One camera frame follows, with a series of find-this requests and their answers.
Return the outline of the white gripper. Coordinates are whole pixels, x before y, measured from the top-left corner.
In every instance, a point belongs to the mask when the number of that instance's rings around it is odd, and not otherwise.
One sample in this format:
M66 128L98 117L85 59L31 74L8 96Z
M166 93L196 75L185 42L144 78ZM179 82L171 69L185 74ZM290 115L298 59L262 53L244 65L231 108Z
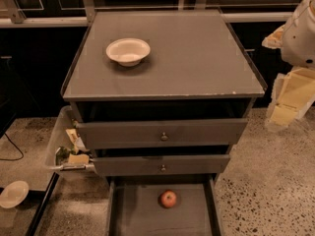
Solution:
M266 36L262 45L270 49L283 46L284 26L275 29ZM283 78L283 86L276 100L267 108L267 124L287 127L314 102L315 71L313 69L294 67Z

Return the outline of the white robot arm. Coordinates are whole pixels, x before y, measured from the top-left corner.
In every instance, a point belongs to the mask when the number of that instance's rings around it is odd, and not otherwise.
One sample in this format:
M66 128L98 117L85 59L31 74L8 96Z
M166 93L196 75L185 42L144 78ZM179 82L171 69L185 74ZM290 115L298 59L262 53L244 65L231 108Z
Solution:
M268 106L266 126L273 131L301 119L315 98L315 0L303 0L284 25L262 41L264 47L279 49L292 66L278 74Z

